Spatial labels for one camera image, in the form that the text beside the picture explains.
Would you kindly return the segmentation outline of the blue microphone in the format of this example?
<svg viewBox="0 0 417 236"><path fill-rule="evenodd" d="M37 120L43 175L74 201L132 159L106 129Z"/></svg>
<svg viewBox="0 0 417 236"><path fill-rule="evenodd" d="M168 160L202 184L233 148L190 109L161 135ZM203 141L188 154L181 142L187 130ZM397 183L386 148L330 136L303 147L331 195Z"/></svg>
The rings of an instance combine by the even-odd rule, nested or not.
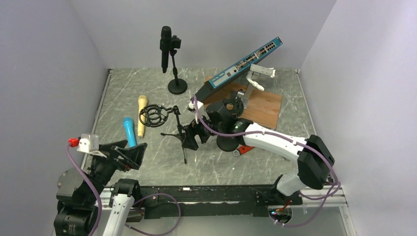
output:
<svg viewBox="0 0 417 236"><path fill-rule="evenodd" d="M133 124L133 120L130 117L125 117L123 119L123 127L125 129L126 138L130 148L137 145Z"/></svg>

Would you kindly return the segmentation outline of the black tripod shock mount stand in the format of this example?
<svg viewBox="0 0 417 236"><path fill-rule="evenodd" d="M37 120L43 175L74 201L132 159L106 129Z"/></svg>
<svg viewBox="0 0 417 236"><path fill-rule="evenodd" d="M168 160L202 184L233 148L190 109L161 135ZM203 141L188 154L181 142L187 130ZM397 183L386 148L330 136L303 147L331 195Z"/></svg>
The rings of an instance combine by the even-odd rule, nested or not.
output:
<svg viewBox="0 0 417 236"><path fill-rule="evenodd" d="M166 108L162 105L158 104L151 104L145 106L142 111L141 115L144 116L144 120L141 120L141 123L146 127L156 128L164 125L169 118L170 114L174 114L177 121L177 134L168 134L168 133L160 133L161 136L172 136L179 139L182 143L184 138L183 126L180 123L179 116L180 111L177 105L173 107Z"/></svg>

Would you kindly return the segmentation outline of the black shock mount desk stand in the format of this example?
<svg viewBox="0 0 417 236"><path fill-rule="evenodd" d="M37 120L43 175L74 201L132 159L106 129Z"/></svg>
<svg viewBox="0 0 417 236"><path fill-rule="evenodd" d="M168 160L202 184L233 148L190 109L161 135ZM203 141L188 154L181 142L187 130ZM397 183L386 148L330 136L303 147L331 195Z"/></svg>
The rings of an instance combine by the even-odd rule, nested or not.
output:
<svg viewBox="0 0 417 236"><path fill-rule="evenodd" d="M233 91L230 98L221 100L220 122L218 123L220 133L231 134L237 118L244 112L244 104L238 93L239 91ZM238 147L235 137L217 136L216 143L222 151L226 152L234 151Z"/></svg>

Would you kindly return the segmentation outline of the cream yellow microphone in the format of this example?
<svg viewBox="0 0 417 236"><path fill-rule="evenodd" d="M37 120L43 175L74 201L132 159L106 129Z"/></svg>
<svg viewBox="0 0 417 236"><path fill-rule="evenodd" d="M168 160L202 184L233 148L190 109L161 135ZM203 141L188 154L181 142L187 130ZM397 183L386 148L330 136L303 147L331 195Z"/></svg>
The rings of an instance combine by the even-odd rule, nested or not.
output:
<svg viewBox="0 0 417 236"><path fill-rule="evenodd" d="M148 100L145 95L140 95L138 98L138 125L137 125L137 136L142 138L145 132L145 126L141 123L141 120L144 120L144 116L141 115L142 109L147 105Z"/></svg>

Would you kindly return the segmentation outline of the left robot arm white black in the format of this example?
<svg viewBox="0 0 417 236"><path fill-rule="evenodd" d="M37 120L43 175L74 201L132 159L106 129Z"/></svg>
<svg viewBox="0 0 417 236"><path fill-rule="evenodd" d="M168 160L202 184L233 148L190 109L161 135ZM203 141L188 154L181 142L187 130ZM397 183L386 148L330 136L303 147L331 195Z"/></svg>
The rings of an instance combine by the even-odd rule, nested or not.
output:
<svg viewBox="0 0 417 236"><path fill-rule="evenodd" d="M103 204L100 198L115 171L137 170L147 148L147 143L126 147L127 140L99 144L98 138L89 140L86 135L70 139L67 149L76 147L78 152L92 156L88 172L84 172L70 153L71 168L58 179L58 213L54 219L58 236L91 236L101 219ZM115 183L109 206L111 215L104 231L105 236L119 236L128 218L131 207L142 200L139 182L122 178Z"/></svg>

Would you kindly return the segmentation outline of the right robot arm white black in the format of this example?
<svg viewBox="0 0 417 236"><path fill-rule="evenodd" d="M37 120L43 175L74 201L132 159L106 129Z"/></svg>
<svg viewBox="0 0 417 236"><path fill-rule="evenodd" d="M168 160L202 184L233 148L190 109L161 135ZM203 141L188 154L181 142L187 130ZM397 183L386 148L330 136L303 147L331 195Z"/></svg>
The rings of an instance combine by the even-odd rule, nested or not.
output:
<svg viewBox="0 0 417 236"><path fill-rule="evenodd" d="M251 120L235 117L226 106L212 113L205 112L203 103L195 97L191 98L187 108L195 117L185 132L185 142L191 144L191 148L198 148L194 144L196 135L203 143L205 138L216 136L217 146L224 152L233 152L239 146L250 146L278 154L297 166L275 180L271 190L275 203L285 203L292 194L306 187L321 190L328 177L333 177L333 186L339 186L333 168L334 158L319 136L303 138L279 133Z"/></svg>

